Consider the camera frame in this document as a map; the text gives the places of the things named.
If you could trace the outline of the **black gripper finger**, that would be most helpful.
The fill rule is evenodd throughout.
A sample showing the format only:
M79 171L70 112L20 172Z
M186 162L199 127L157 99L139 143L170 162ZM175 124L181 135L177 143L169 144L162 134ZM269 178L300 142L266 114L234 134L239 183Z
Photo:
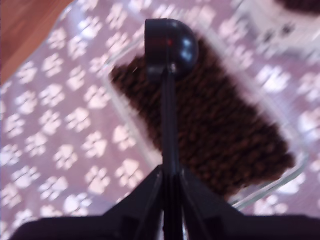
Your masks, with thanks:
M156 167L130 195L103 215L105 240L156 240L163 209L163 169Z
M190 170L179 175L184 218L190 240L240 240L242 214L209 190Z

